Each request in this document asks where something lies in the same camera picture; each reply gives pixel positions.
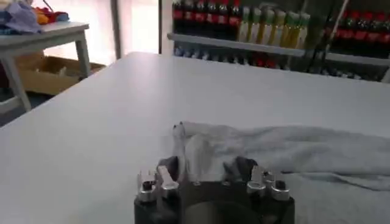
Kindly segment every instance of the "gray floor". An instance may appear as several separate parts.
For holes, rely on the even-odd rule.
[[[44,95],[44,94],[36,94],[36,93],[27,93],[29,96],[31,105],[33,108],[41,105],[45,101],[49,100],[52,96]],[[0,102],[5,101],[13,96],[12,92],[9,89],[0,88]],[[20,117],[25,113],[25,110],[20,107],[13,111],[9,111],[5,114],[0,114],[0,127],[8,124],[14,119]]]

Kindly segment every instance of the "colorful cloth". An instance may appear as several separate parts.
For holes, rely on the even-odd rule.
[[[41,26],[37,23],[37,16],[33,8],[25,2],[11,3],[6,9],[11,16],[5,25],[21,33],[41,32]]]

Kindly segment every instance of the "cardboard box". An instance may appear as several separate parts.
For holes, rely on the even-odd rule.
[[[82,74],[79,69],[79,62],[76,60],[39,57],[39,55],[40,53],[30,56],[35,59],[33,63],[26,58],[17,60],[20,79],[26,91],[57,95],[85,77],[85,74]],[[104,67],[104,65],[91,63],[91,73],[94,74]]]

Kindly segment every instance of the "white table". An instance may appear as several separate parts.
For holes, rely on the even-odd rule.
[[[0,129],[0,223],[133,223],[136,174],[171,154],[179,121],[390,137],[389,96],[382,83],[130,54]]]
[[[20,105],[26,111],[31,110],[31,104],[24,91],[13,59],[16,56],[41,51],[69,42],[76,42],[80,70],[83,74],[89,75],[91,73],[87,41],[85,40],[85,30],[89,29],[89,25],[59,22],[45,25],[42,29],[42,33],[35,35],[0,35],[0,60],[15,94],[14,98],[6,102],[0,102],[0,114],[13,110]]]

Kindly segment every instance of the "shelf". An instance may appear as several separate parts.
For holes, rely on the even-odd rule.
[[[326,60],[342,61],[342,62],[362,64],[362,65],[390,66],[389,59],[361,57],[361,56],[354,56],[354,55],[347,55],[347,54],[328,53],[326,56]]]
[[[197,37],[197,36],[182,35],[176,33],[169,33],[168,39],[172,41],[179,41],[185,43],[204,44],[204,45],[211,45],[217,47],[228,47],[232,49],[267,52],[272,54],[289,55],[295,57],[303,57],[305,55],[305,51],[300,49],[290,49],[284,47],[244,43],[244,42],[231,41],[231,40],[220,40],[220,39],[209,38],[209,37]]]

